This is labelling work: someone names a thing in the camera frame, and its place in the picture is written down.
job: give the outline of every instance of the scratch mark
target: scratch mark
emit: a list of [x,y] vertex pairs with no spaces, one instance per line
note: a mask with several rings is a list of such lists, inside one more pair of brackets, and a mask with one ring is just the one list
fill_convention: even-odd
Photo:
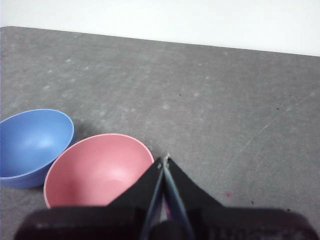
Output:
[[272,123],[274,123],[278,118],[282,117],[284,114],[286,114],[287,112],[291,111],[292,109],[298,107],[300,104],[302,104],[304,101],[306,101],[308,98],[314,96],[315,93],[311,92],[307,97],[305,97],[304,99],[302,99],[301,101],[299,101],[298,103],[296,103],[295,105],[288,107],[286,109],[286,111],[284,111],[283,113],[279,114],[278,116],[276,116],[274,119],[272,119],[269,123],[267,123],[263,128],[261,128],[255,135],[253,135],[253,137],[241,148],[241,150],[232,158],[232,160],[229,162],[229,164],[226,166],[226,168],[224,169],[223,173],[222,173],[222,177],[225,175],[225,173],[227,172],[227,170],[229,169],[229,167],[231,166],[231,164],[239,157],[239,155],[243,152],[243,150],[256,138],[258,137],[267,127],[269,127]]

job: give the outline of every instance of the blue bowl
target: blue bowl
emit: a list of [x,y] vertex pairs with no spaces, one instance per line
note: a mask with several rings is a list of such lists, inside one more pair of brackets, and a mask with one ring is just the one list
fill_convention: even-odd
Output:
[[66,114],[35,109],[0,123],[0,183],[11,188],[44,184],[54,160],[75,139],[75,127]]

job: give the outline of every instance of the plastic bowl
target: plastic bowl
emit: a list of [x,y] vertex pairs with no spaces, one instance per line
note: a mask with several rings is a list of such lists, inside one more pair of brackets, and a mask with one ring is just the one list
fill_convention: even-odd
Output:
[[0,123],[0,183],[12,188],[44,184],[53,161],[73,142],[74,124],[63,112],[35,109]]
[[46,205],[108,205],[153,162],[147,147],[131,136],[107,133],[86,138],[61,154],[48,171]]

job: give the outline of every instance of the gray table surface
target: gray table surface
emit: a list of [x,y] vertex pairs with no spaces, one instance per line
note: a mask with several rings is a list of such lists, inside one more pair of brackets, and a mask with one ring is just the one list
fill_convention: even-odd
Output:
[[[275,207],[320,233],[320,57],[43,29],[1,29],[1,119],[68,114],[79,139],[131,135],[226,206]],[[46,208],[1,187],[1,239]]]

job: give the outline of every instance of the speck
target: speck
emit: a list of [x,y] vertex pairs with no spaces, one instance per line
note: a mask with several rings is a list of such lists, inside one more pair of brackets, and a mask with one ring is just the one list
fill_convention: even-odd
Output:
[[169,108],[170,108],[170,106],[169,106],[168,104],[166,104],[166,103],[165,103],[165,104],[162,106],[162,108],[163,108],[163,109],[165,109],[165,110],[167,110],[167,109],[169,109]]

